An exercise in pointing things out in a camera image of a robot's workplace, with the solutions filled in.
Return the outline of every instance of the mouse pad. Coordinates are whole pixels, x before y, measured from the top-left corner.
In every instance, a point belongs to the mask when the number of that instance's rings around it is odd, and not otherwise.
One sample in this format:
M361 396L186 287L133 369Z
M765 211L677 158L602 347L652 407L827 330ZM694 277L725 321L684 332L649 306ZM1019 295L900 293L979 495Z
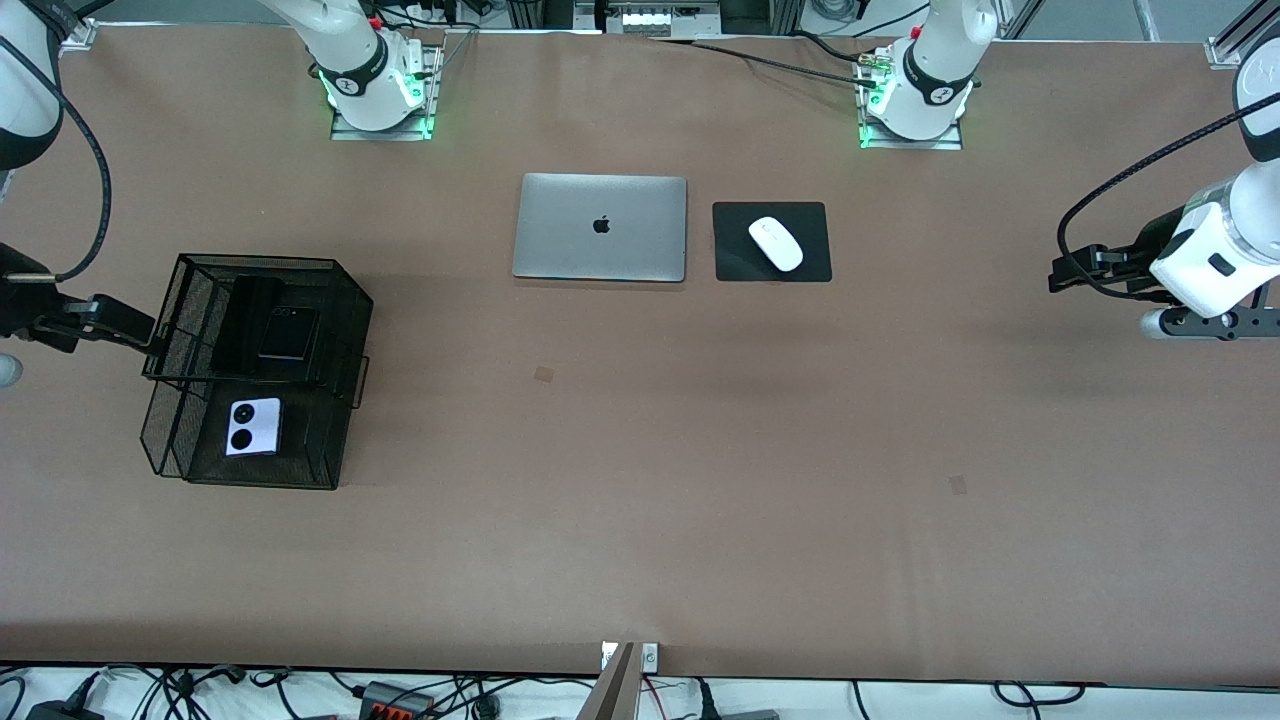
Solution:
M800 245L804 260L790 273L773 266L746 228L776 218ZM721 281L831 282L827 208L822 202L716 202L716 278Z

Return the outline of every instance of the white mouse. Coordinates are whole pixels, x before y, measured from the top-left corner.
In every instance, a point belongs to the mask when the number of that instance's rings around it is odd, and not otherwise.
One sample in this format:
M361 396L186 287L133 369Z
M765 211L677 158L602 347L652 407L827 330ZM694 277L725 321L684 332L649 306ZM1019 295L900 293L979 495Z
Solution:
M746 229L774 268L790 273L800 266L800 261L804 260L804 250L800 250L800 243L796 242L791 231L777 219L760 218Z

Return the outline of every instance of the table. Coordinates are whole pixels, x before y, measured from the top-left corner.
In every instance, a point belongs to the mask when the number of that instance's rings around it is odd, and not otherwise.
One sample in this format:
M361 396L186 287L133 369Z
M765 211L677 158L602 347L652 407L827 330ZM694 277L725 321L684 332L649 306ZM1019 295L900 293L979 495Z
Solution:
M334 258L372 364L337 492L191 487L138 445L140 357L6 343L0 656L589 673L631 637L668 674L1274 683L1276 346L1046 292L1068 206L1230 109L1199 47L997 44L961 152L859 150L847 87L687 46L485 35L456 63L404 145L330 142L288 29L65 58L116 181L68 292L155 311L178 252ZM1245 161L1211 137L1074 242ZM687 177L686 282L513 279L525 172ZM717 282L721 200L826 202L835 281ZM0 233L69 265L97 202L68 127Z

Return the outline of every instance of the silver laptop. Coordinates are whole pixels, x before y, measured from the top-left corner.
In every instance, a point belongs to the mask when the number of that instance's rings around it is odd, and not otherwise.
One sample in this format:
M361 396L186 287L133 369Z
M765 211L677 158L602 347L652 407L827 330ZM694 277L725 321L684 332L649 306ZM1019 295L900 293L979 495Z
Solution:
M511 274L684 281L685 178L525 176Z

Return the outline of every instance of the black box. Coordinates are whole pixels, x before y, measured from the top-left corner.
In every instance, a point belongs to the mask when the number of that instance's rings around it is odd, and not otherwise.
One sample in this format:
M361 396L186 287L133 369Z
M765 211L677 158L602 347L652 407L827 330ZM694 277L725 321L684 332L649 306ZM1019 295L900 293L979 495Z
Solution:
M142 375L151 469L192 483L334 489L374 301L334 260L180 255ZM278 397L279 450L228 457L232 404Z

